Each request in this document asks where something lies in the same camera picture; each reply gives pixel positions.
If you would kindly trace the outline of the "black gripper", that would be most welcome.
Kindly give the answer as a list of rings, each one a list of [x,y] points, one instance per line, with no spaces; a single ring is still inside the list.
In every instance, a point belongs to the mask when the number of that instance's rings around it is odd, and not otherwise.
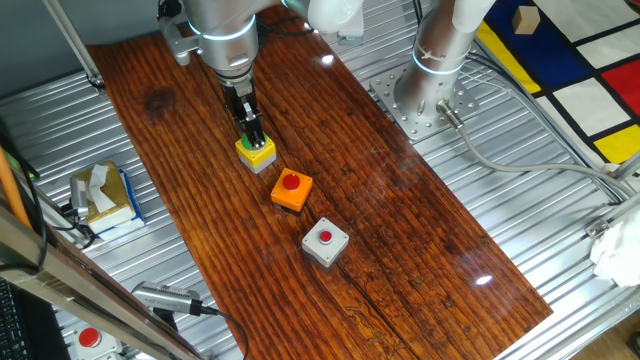
[[[227,108],[242,135],[242,145],[246,149],[261,149],[266,140],[262,131],[261,113],[257,106],[257,97],[252,79],[224,82],[223,93]]]

